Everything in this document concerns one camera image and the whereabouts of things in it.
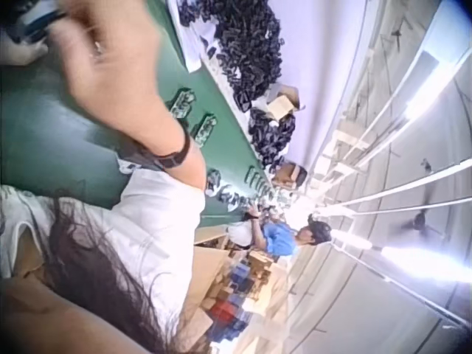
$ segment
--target white shirt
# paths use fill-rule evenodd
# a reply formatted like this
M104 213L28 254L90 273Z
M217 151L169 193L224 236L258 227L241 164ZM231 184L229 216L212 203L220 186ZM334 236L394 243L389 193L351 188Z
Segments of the white shirt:
M121 261L151 298L160 323L167 324L182 309L192 276L193 240L204 193L164 172L136 170L121 195L107 210L61 198L61 208L74 206L74 216L87 217L105 231ZM51 199L36 197L13 187L1 187L0 270L11 277L18 239L29 227L38 246L38 236L48 237L53 223ZM36 222L39 235L33 227Z

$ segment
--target dark hair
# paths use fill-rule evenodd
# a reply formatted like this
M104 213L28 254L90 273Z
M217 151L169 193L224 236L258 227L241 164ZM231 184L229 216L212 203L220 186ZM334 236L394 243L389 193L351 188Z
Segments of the dark hair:
M331 226L323 221L314 220L313 215L308 216L308 228L313 234L312 245L315 246L332 240Z
M57 199L53 202L54 222L49 237L37 237L46 285L107 321L150 353L176 353L174 340L165 330L169 324L158 323L150 294L125 268L106 232L87 217L85 208L78 219L82 222L78 222L74 217L77 208L72 203L66 208L64 202L61 204Z

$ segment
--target pile of black parts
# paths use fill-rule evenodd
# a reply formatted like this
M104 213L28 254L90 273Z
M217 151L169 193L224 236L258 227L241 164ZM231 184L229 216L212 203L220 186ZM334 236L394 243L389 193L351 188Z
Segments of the pile of black parts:
M263 168L271 166L269 172L275 173L283 161L279 153L290 142L295 130L295 117L293 114L287 114L279 121L278 126L271 125L271 122L273 119L267 117L264 111L257 108L251 110L249 120L251 143L260 155Z
M180 22L188 27L201 16L218 20L215 38L221 53L216 55L243 111L247 102L265 94L280 77L282 62L280 23L268 0L184 0L179 7Z

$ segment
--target workbench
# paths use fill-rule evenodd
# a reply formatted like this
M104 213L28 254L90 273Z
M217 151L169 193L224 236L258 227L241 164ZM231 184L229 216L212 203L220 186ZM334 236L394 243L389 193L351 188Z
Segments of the workbench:
M214 114L218 120L202 148L207 168L220 170L225 182L253 195L254 190L244 183L246 173L250 166L262 176L263 171L234 114L204 67L192 74L185 69L165 5L151 0L149 9L162 26L160 95L167 102L179 89L195 92L190 130L205 114ZM119 201L129 178L118 171L115 151L121 139L120 133L101 125L74 103L54 47L28 67L1 68L2 184L110 208ZM228 213L226 205L207 198L201 226L238 220L240 212Z

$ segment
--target person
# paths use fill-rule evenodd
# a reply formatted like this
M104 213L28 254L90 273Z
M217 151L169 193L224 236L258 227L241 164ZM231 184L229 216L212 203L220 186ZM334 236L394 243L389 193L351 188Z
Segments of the person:
M145 2L61 6L49 32L72 96L163 170L134 171L111 210L1 186L0 352L175 353L204 158L159 96Z
M312 245L331 241L331 227L310 216L308 225L297 232L282 221L270 215L263 219L257 206L251 205L244 221L228 226L229 239L243 249L254 246L273 257L292 255L297 246Z

